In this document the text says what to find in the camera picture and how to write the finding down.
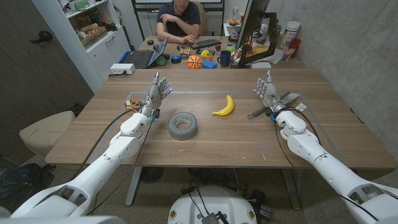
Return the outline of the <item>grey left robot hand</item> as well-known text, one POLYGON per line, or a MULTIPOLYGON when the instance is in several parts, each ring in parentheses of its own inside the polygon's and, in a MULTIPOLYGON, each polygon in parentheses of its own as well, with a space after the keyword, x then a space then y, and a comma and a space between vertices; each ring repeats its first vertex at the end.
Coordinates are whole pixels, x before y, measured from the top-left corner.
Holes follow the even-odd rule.
POLYGON ((173 89, 170 87, 169 81, 165 77, 160 79, 160 73, 156 71, 153 83, 147 92, 139 112, 150 118, 172 91, 173 89))

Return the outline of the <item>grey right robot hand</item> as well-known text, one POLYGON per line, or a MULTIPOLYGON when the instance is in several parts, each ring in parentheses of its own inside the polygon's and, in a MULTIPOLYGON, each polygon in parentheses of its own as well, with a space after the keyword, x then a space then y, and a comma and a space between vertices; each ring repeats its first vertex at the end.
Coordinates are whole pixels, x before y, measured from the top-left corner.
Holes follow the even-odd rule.
POLYGON ((281 112, 287 110, 272 82, 270 70, 267 71, 265 80, 261 78, 257 79, 257 87, 253 89, 253 92, 259 96, 263 105, 271 110, 275 118, 281 112))

